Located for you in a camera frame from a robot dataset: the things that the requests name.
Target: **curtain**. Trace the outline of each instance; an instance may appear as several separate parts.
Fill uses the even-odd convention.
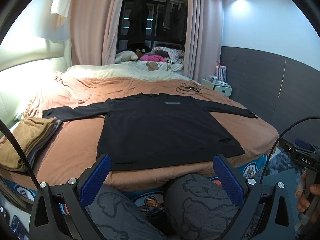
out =
[[[58,15],[57,27],[66,22],[70,4],[71,0],[53,0],[50,13]]]
[[[122,0],[73,0],[72,65],[115,63]]]
[[[215,71],[222,43],[222,0],[188,0],[184,75],[200,82]]]

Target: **headboard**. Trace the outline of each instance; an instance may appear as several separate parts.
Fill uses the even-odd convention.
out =
[[[0,119],[13,125],[31,96],[52,80],[52,73],[68,67],[71,39],[4,39],[0,45]]]

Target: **white plush toy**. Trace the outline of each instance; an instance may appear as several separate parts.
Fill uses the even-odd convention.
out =
[[[120,64],[121,61],[137,60],[138,56],[131,50],[125,50],[116,54],[116,64]]]

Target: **shirt label tag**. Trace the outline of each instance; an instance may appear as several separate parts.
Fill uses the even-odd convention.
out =
[[[179,105],[180,102],[165,102],[167,105]]]

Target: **pink pillow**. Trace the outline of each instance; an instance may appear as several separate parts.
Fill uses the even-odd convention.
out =
[[[155,62],[166,62],[166,60],[159,55],[144,55],[140,58],[142,61],[155,61]]]

